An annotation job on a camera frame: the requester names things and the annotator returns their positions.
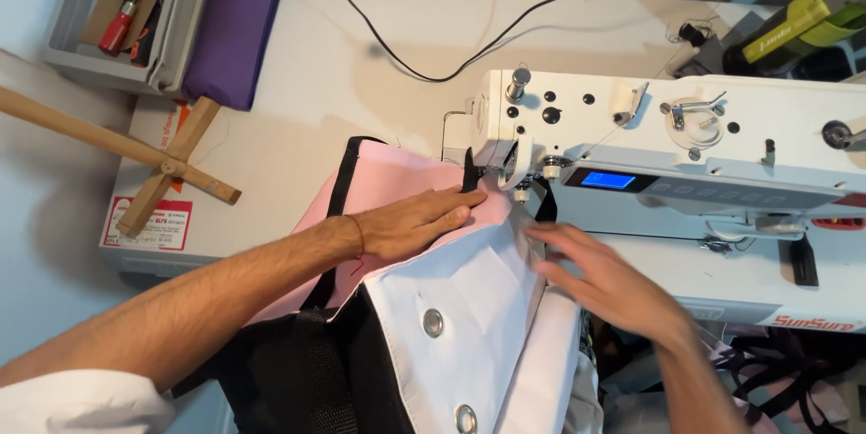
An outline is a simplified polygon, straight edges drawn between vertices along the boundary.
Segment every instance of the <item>black cable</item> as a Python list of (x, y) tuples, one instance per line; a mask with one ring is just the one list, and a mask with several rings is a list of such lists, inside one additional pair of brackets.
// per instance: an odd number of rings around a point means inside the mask
[(349, 1), (349, 4), (352, 5), (352, 8), (355, 8), (355, 11), (357, 11), (358, 14), (360, 14), (361, 17), (364, 18), (364, 21), (367, 23), (367, 27), (370, 28), (370, 31), (371, 31), (371, 32), (373, 32), (373, 36), (376, 37), (376, 40), (379, 42), (380, 45), (382, 45), (382, 48), (384, 48), (385, 52), (388, 52), (388, 54), (391, 55), (392, 58), (394, 58), (394, 59), (397, 61), (397, 63), (401, 64), (403, 67), (405, 67), (406, 70), (408, 70), (409, 72), (415, 74), (417, 77), (420, 77), (420, 78), (426, 80), (427, 82), (448, 82), (450, 79), (452, 79), (452, 78), (454, 78), (454, 77), (457, 77), (457, 75), (459, 75), (461, 72), (463, 72), (463, 69), (465, 69), (467, 66), (469, 66), (472, 62), (478, 60), (478, 59), (479, 59), (479, 58), (480, 58), (480, 57), (481, 57), (485, 52), (487, 52), (487, 51), (488, 51), (488, 50), (489, 50), (493, 45), (496, 45), (497, 42), (499, 42), (500, 40), (502, 40), (502, 37), (504, 37), (504, 36), (505, 36), (509, 31), (511, 31), (512, 28), (514, 28), (518, 23), (520, 23), (521, 20), (523, 20), (524, 18), (526, 18), (526, 16), (527, 16), (528, 14), (530, 14), (532, 11), (534, 11), (534, 10), (536, 10), (536, 9), (538, 9), (538, 8), (541, 8), (542, 6), (545, 6), (545, 5), (547, 5), (547, 4), (550, 4), (550, 3), (554, 2), (555, 0), (543, 0), (542, 2), (540, 2), (540, 3), (536, 4), (536, 5), (534, 5), (532, 8), (529, 8), (529, 9), (525, 10), (525, 11), (523, 12), (523, 14), (521, 14), (520, 16), (518, 16), (517, 19), (515, 19), (514, 22), (513, 22), (512, 24), (508, 25), (508, 28), (505, 28), (505, 30), (504, 30), (503, 32), (501, 32), (501, 33), (499, 34), (499, 36), (497, 36), (496, 38), (494, 38), (493, 41), (491, 41), (490, 43), (486, 44), (486, 45), (484, 46), (484, 48), (481, 49), (481, 51), (477, 52), (475, 55), (473, 55), (472, 57), (470, 57), (469, 60), (466, 60), (465, 62), (463, 62), (463, 65), (460, 65), (460, 68), (458, 68), (458, 69), (457, 69), (453, 74), (449, 75), (448, 77), (443, 77), (443, 78), (427, 77), (426, 75), (424, 75), (424, 74), (420, 74), (420, 73), (418, 73), (415, 69), (413, 69), (412, 67), (406, 65), (405, 62), (403, 62), (402, 60), (400, 60), (399, 57), (396, 56), (396, 54), (394, 53), (393, 50), (391, 50), (391, 48), (388, 46), (388, 44), (385, 43), (384, 40), (382, 40), (382, 37), (379, 36), (378, 32), (376, 31), (376, 29), (375, 29), (374, 26), (373, 26), (373, 23), (370, 21), (369, 18), (367, 18), (367, 15), (364, 14), (364, 12), (361, 11), (361, 9), (358, 8), (358, 7), (355, 5), (355, 3), (352, 2), (352, 0), (347, 0), (347, 1)]

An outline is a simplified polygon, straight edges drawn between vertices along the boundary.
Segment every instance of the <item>white sewing machine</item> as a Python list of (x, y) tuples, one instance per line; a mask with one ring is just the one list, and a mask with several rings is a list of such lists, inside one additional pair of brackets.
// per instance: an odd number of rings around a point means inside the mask
[(866, 217), (864, 129), (862, 85), (518, 69), (446, 117), (443, 157), (471, 148), (520, 202), (534, 176), (557, 179), (608, 209), (602, 232), (798, 240), (812, 219)]

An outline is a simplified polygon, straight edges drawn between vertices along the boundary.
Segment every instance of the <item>red string bracelet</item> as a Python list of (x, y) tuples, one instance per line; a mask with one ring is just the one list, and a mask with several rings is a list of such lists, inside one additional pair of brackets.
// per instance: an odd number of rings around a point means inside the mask
[(358, 265), (357, 268), (355, 268), (354, 272), (349, 273), (349, 276), (352, 276), (353, 274), (355, 274), (355, 272), (357, 272), (358, 270), (361, 270), (361, 267), (364, 265), (364, 231), (361, 230), (361, 224), (358, 222), (357, 219), (355, 219), (354, 216), (352, 216), (350, 214), (346, 214), (345, 216), (352, 219), (352, 222), (355, 223), (355, 226), (358, 226), (358, 234), (361, 235), (361, 254), (359, 254), (358, 256), (355, 256), (355, 258), (354, 258), (354, 260), (358, 260), (360, 262), (360, 264)]

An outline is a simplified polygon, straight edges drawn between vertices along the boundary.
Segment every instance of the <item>hand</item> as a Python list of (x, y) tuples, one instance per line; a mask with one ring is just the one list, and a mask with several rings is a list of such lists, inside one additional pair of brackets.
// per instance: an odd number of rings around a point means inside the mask
[(364, 251), (384, 260), (406, 258), (453, 231), (470, 217), (470, 207), (487, 194), (476, 189), (460, 194), (461, 186), (434, 191), (355, 215), (364, 237)]
[[(565, 288), (601, 319), (667, 348), (694, 334), (691, 318), (677, 301), (611, 247), (570, 224), (539, 224), (525, 233), (561, 252), (548, 254), (551, 261), (536, 263), (535, 272)], [(560, 260), (581, 268), (583, 278), (555, 263)]]

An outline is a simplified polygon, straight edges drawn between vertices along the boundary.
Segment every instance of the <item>purple fabric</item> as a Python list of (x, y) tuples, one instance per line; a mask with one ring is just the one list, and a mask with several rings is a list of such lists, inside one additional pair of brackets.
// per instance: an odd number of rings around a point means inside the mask
[(249, 111), (280, 0), (207, 0), (184, 94)]

